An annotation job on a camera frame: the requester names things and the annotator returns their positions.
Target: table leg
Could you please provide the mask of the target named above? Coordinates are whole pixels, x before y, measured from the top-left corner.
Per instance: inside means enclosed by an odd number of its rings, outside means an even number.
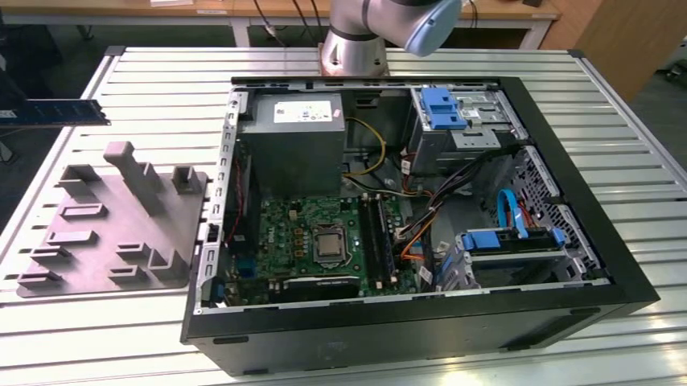
[[[248,18],[229,18],[233,40],[236,41],[236,47],[249,47],[249,36],[248,36]]]
[[[520,50],[537,50],[541,45],[541,40],[548,32],[551,26],[551,20],[535,20],[532,21],[531,28],[524,34],[523,43],[519,45]]]

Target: motherboard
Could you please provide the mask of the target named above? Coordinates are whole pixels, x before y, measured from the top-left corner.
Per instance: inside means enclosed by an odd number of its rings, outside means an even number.
[[[262,200],[256,258],[240,259],[236,264],[241,276],[238,293],[245,305],[269,303],[280,282],[317,286],[328,277],[340,286],[350,281],[349,288],[356,288],[353,298],[416,292],[412,269],[389,268],[384,283],[370,279],[369,270],[384,272],[387,266],[376,264],[376,256],[372,260],[368,256],[374,254],[365,249],[372,230],[360,223],[365,222],[360,216],[361,204],[357,197]],[[391,232],[403,223],[399,201],[389,197],[380,200],[380,205],[380,222],[387,225],[381,239],[391,240]]]

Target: green circuit board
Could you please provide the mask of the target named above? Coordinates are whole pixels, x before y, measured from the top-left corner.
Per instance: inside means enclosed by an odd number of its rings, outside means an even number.
[[[395,286],[377,289],[368,285],[357,206],[357,198],[262,200],[256,275],[238,283],[246,304],[266,303],[266,297],[258,290],[262,288],[261,282],[280,277],[356,276],[360,278],[358,296],[415,293],[415,274],[411,269],[397,273],[399,283]],[[399,201],[395,197],[384,201],[384,212],[388,227],[401,226]],[[314,259],[313,234],[333,228],[342,231],[345,262],[325,268]]]

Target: orange wire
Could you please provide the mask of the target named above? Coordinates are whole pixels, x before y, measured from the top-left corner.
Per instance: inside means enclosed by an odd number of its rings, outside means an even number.
[[[415,237],[409,241],[408,245],[405,245],[404,251],[400,253],[400,256],[401,256],[403,260],[424,260],[424,257],[421,259],[419,259],[416,255],[409,255],[408,251],[409,251],[409,248],[412,247],[412,244],[417,241],[417,239],[420,238],[421,234],[429,228],[429,225],[433,222],[433,220],[436,219],[436,217],[437,217],[437,215],[435,215],[429,219],[429,221],[427,221],[427,224],[423,225],[423,227],[420,228],[420,231],[417,232],[417,234],[415,235]]]
[[[521,203],[517,204],[520,211],[523,211],[524,214],[524,221],[527,221],[527,226],[533,227],[535,226],[535,219],[532,219],[532,215],[527,211],[527,208]]]

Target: yellow wire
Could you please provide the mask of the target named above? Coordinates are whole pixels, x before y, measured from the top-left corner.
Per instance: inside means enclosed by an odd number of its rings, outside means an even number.
[[[345,177],[350,177],[353,175],[365,175],[366,173],[373,171],[381,165],[381,163],[384,162],[384,158],[387,157],[387,143],[384,142],[384,138],[381,138],[381,135],[378,134],[378,132],[374,130],[374,128],[372,126],[369,126],[369,124],[366,122],[364,122],[360,119],[353,118],[353,117],[348,117],[348,118],[345,118],[345,120],[360,123],[372,132],[372,134],[374,134],[374,137],[376,137],[376,139],[378,139],[378,143],[381,144],[381,154],[378,155],[378,161],[376,161],[376,164],[372,165],[370,167],[368,167],[366,169],[364,169],[362,171],[350,171],[349,173],[342,173],[342,175]]]

